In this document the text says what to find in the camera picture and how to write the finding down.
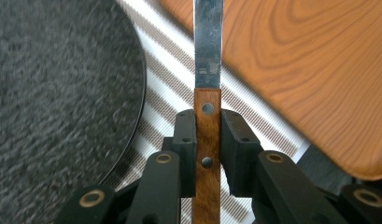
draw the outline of knife handle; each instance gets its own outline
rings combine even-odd
[[[194,224],[220,223],[220,101],[220,89],[194,89],[197,135],[196,196],[191,208]]]

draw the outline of screw hole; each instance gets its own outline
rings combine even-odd
[[[281,163],[284,161],[284,158],[282,156],[275,154],[275,153],[267,154],[266,159],[268,161],[277,162],[277,163]]]
[[[79,204],[82,207],[89,208],[94,207],[104,200],[106,195],[100,189],[93,189],[85,193],[79,200]]]
[[[362,203],[372,207],[382,207],[382,198],[368,189],[356,189],[353,195]]]
[[[169,154],[161,154],[156,157],[156,162],[158,163],[168,163],[171,160],[172,160],[172,157]]]

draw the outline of round gray mat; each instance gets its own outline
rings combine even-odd
[[[144,55],[113,0],[0,0],[0,223],[53,220],[133,138]]]

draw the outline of knife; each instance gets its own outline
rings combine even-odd
[[[223,0],[194,0],[197,161],[192,223],[220,222],[220,70]]]

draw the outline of striped fabric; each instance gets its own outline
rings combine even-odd
[[[194,45],[191,36],[158,0],[118,0],[138,32],[147,60],[147,99],[134,142],[106,180],[121,189],[142,175],[147,157],[172,136],[176,113],[192,108]],[[310,145],[235,74],[222,69],[222,108],[246,119],[264,149],[278,150],[298,161]],[[250,199],[229,195],[222,172],[221,223],[251,223]],[[191,222],[191,201],[182,200],[181,223]]]

